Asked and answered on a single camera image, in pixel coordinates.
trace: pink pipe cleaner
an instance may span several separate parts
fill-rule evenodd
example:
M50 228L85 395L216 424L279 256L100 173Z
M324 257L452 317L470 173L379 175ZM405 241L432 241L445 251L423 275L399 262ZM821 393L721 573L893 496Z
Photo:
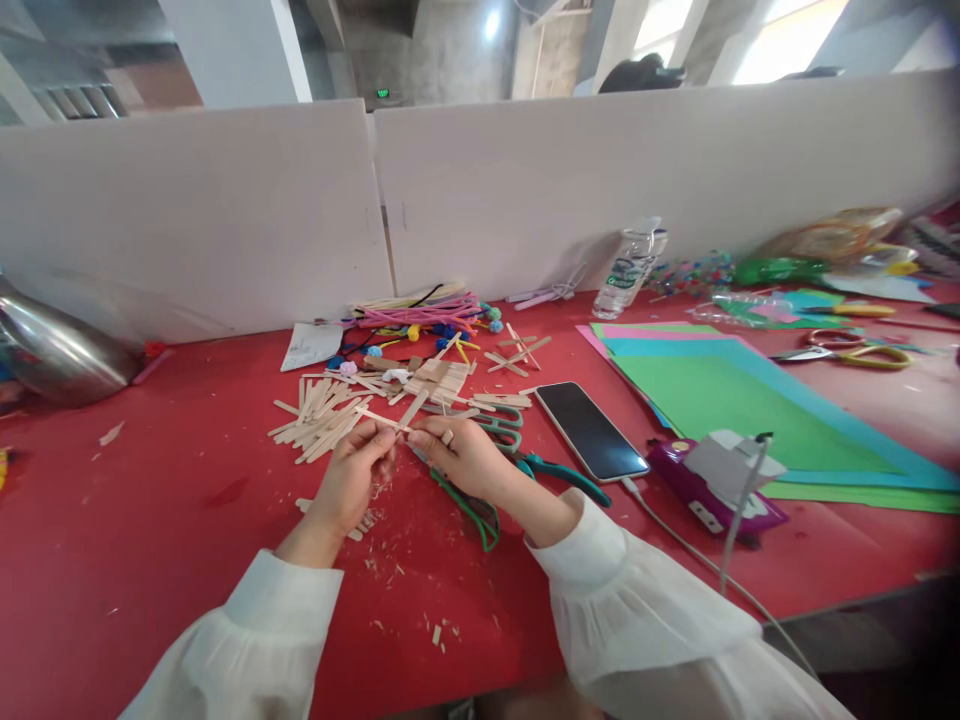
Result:
M444 300L436 305L426 305L414 308L368 308L358 306L364 316L358 321L360 327L385 327L387 325L454 325L476 334L467 324L468 318L480 315L483 310L477 296L468 292L460 298Z

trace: yellow handle scissors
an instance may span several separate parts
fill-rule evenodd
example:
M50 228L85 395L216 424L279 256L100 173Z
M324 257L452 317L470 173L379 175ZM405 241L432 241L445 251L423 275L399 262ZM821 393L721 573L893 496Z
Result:
M801 350L771 355L777 362L803 362L832 358L847 365L873 368L875 370L903 370L913 364L913 360L903 350L884 345L865 346L866 340L860 335L845 330L821 328L806 337L807 347ZM841 348L857 348L851 352L836 352Z

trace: stainless steel kettle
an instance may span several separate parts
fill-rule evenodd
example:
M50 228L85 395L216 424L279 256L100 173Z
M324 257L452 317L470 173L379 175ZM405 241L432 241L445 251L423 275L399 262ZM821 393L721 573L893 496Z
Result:
M0 359L26 387L78 407L122 390L140 364L120 343L19 292L0 273Z

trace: white paper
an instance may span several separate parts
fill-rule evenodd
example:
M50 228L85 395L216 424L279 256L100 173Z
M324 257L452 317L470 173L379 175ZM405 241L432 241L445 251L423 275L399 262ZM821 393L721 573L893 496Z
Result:
M932 297L923 292L913 280L896 275L883 275L875 278L850 277L827 273L823 281L830 287L857 295L871 295L889 300L906 300L907 302L935 303Z
M287 348L280 372L329 360L340 349L342 338L343 328L339 325L294 323L290 347Z

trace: window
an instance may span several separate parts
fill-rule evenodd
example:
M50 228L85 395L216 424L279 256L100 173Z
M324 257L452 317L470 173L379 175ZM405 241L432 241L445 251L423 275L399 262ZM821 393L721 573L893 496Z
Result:
M639 60L650 53L658 53L663 58L663 64L669 65L692 5L693 0L650 0L650 7L637 35L633 59Z
M848 0L775 0L734 85L767 83L806 70Z

